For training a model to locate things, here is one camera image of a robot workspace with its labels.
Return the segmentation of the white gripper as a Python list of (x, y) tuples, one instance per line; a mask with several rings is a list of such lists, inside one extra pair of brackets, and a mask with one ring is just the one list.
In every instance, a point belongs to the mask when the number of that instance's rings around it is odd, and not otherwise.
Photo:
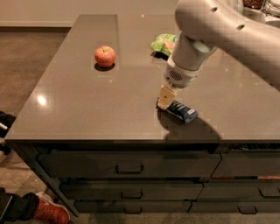
[(164, 69), (164, 78), (174, 87), (167, 85), (161, 86), (157, 105), (162, 110), (167, 110), (177, 95), (176, 88), (186, 88), (199, 74), (200, 70), (191, 71), (178, 66), (172, 56), (170, 56)]

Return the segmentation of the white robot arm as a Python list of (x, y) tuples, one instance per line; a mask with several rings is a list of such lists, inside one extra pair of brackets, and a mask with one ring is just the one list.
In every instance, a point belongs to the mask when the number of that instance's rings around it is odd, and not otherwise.
[(178, 41), (164, 70), (157, 105), (166, 110), (218, 48), (274, 88), (280, 87), (280, 30), (244, 17), (225, 0), (179, 0)]

